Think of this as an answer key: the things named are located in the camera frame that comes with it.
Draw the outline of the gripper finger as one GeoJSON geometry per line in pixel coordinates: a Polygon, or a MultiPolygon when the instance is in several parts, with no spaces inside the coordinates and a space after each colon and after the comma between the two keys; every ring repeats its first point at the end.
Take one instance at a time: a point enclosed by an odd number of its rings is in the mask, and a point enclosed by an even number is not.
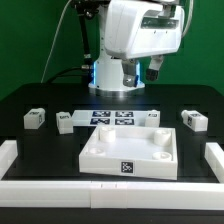
{"type": "Polygon", "coordinates": [[[149,67],[146,69],[146,79],[149,81],[156,81],[159,76],[159,70],[164,61],[163,55],[156,55],[151,57],[149,67]]]}
{"type": "Polygon", "coordinates": [[[135,60],[123,60],[122,69],[124,73],[123,85],[127,87],[136,87],[138,76],[135,60]]]}

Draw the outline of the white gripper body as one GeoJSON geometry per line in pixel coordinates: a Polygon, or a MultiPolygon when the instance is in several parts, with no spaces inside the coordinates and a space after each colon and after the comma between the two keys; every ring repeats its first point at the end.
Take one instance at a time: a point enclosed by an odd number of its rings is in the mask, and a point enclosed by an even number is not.
{"type": "Polygon", "coordinates": [[[181,43],[184,10],[169,17],[161,3],[111,0],[105,28],[108,55],[134,59],[176,52],[181,43]]]}

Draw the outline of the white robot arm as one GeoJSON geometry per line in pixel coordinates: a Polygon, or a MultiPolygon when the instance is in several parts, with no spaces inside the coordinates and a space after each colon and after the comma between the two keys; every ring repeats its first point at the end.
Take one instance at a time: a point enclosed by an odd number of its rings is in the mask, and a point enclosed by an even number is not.
{"type": "Polygon", "coordinates": [[[149,57],[146,77],[155,80],[163,56],[179,49],[184,24],[180,0],[111,0],[99,8],[100,54],[89,91],[125,97],[141,92],[141,58],[149,57]]]}

